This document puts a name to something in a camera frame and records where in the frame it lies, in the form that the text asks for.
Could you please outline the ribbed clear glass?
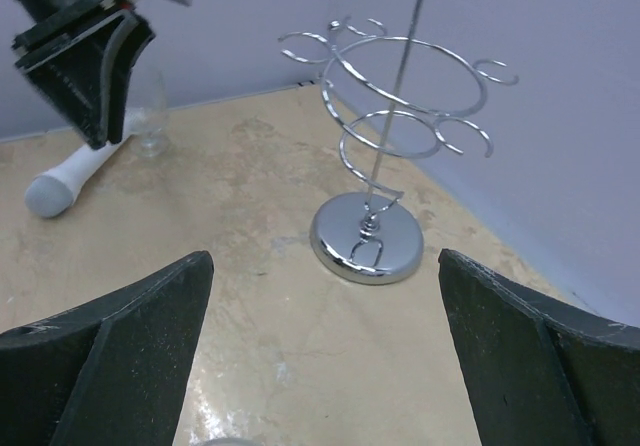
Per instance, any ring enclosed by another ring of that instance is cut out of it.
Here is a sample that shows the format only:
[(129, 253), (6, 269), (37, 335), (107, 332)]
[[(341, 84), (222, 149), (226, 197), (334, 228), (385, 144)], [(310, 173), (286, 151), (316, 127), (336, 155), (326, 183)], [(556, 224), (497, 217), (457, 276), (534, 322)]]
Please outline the ribbed clear glass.
[(197, 443), (196, 446), (260, 446), (260, 444), (245, 438), (222, 437)]

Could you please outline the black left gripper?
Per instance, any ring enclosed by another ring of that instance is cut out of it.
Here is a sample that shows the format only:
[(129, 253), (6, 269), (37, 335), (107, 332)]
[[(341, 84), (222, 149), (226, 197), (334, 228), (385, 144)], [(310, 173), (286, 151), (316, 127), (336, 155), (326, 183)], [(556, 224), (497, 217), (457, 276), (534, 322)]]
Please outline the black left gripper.
[(134, 0), (16, 1), (35, 25), (14, 38), (15, 67), (90, 148), (119, 144), (132, 70), (155, 34), (137, 13), (107, 15)]

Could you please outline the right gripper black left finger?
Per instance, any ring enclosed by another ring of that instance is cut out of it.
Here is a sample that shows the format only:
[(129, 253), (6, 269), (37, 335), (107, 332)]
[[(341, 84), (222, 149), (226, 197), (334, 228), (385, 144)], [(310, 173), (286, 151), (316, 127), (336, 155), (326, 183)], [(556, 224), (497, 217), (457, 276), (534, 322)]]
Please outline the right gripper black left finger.
[(4, 445), (170, 445), (214, 263), (193, 252), (1, 335)]

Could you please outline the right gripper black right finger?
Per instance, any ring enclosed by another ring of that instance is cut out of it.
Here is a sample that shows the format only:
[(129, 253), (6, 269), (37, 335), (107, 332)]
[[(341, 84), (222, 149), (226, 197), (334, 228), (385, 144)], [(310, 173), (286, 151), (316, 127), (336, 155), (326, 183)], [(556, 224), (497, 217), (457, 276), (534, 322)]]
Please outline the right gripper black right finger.
[(438, 279), (482, 444), (638, 444), (638, 328), (450, 249)]

